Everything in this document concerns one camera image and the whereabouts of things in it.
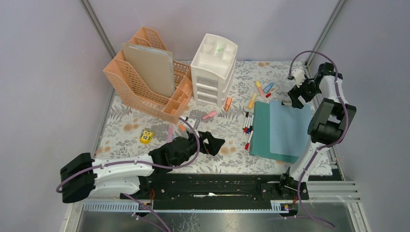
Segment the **light blue clipboard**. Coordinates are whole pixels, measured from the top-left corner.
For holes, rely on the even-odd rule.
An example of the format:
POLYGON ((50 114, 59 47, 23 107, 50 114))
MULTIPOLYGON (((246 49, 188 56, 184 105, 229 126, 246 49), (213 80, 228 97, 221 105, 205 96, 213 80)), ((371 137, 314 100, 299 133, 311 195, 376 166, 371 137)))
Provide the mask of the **light blue clipboard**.
POLYGON ((293 108, 279 100, 269 102, 270 152, 300 157, 310 143, 308 126, 312 119, 309 104, 302 109, 293 108))

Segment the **teal file folder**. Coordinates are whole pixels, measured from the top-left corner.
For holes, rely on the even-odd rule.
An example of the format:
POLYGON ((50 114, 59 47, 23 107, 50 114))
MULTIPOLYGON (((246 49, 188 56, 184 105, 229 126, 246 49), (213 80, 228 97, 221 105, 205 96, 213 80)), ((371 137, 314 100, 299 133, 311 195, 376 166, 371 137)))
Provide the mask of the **teal file folder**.
POLYGON ((298 157, 270 152, 270 106, 268 103, 256 101, 254 105, 253 135, 249 144, 252 156, 295 163, 298 157))

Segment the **beige file folder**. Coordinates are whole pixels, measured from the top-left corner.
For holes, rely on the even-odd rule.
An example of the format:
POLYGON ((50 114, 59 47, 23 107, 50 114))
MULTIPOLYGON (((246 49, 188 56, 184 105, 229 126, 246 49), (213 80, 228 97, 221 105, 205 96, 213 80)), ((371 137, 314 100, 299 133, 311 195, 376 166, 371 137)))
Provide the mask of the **beige file folder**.
POLYGON ((175 91, 173 53, 132 43, 123 43, 125 60, 131 64, 147 87, 170 98, 175 91))

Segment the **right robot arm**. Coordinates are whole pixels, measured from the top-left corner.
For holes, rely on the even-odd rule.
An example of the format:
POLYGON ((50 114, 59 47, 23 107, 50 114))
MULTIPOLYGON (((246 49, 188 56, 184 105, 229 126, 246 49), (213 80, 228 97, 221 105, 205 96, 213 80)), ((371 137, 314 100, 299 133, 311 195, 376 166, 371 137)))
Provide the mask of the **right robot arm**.
POLYGON ((348 104, 342 91, 343 77, 334 64, 325 62, 313 78, 307 78, 300 69, 291 71, 289 79, 295 85, 288 91, 293 108, 302 109, 316 95, 322 101, 307 127, 310 143, 298 160, 280 177, 276 188, 286 200, 300 200, 306 194, 306 183, 321 153, 339 144, 356 114, 356 107, 348 104))

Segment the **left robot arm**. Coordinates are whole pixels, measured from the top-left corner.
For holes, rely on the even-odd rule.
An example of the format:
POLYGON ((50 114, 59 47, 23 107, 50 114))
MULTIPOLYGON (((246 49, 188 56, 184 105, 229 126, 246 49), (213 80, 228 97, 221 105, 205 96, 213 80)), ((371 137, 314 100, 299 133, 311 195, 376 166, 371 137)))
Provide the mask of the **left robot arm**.
POLYGON ((56 192, 64 203, 121 194, 143 199, 149 195, 150 186, 142 178, 187 167, 200 153, 215 156, 224 144, 224 139, 215 138, 209 131, 196 131, 136 157, 93 159, 90 153, 82 153, 61 168, 56 192))

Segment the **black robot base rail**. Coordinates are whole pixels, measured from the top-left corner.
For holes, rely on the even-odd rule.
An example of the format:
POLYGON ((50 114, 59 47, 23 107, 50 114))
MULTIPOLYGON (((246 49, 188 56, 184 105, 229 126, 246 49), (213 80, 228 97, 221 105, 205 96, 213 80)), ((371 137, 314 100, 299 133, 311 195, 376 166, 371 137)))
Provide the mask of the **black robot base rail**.
POLYGON ((306 183, 278 174, 155 174, 131 196, 155 210, 268 210, 271 201, 308 200, 306 183))

